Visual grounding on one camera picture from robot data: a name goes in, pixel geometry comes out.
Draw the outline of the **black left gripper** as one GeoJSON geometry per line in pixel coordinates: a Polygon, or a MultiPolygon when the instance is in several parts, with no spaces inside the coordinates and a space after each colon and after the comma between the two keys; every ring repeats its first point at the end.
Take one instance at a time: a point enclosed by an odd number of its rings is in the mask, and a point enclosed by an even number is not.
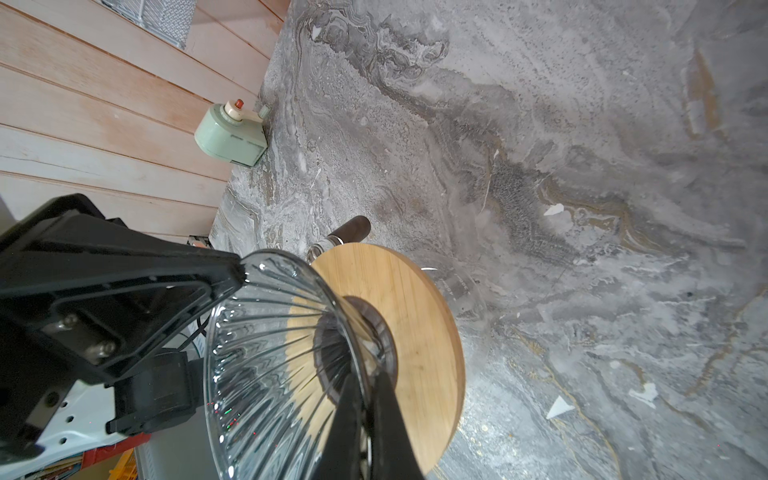
{"type": "MultiPolygon", "coordinates": [[[[1,236],[1,380],[126,377],[245,282],[232,253],[164,241],[106,217],[85,195],[54,198],[1,236]]],[[[114,389],[76,381],[28,462],[115,445],[114,389]]]]}

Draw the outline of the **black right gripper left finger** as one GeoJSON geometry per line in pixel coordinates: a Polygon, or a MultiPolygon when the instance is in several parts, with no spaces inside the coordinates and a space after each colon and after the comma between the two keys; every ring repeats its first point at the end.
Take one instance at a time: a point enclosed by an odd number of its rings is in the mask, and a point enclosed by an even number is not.
{"type": "Polygon", "coordinates": [[[362,394],[354,375],[343,384],[325,448],[312,480],[359,480],[362,476],[362,394]]]}

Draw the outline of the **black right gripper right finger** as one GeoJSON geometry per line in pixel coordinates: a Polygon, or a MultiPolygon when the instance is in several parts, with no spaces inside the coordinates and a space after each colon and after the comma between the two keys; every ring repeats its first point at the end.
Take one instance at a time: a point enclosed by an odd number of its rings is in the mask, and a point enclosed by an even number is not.
{"type": "Polygon", "coordinates": [[[374,480],[424,480],[408,437],[391,378],[379,372],[369,406],[370,473],[374,480]]]}

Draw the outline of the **ribbed glass dripper cone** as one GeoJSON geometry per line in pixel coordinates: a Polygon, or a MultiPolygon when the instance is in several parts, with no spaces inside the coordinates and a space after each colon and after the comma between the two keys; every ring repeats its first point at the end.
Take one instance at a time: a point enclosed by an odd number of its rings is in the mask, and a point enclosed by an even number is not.
{"type": "Polygon", "coordinates": [[[390,342],[299,257],[256,251],[214,308],[204,359],[206,424],[222,479],[308,479],[343,384],[363,384],[390,342]]]}

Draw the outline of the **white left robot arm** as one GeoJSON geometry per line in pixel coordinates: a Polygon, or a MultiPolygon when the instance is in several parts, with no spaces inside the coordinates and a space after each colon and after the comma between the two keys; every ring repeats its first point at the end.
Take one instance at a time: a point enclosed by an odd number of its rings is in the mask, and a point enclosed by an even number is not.
{"type": "Polygon", "coordinates": [[[1,236],[1,475],[179,425],[203,403],[193,321],[245,282],[232,253],[57,197],[1,236]]]}

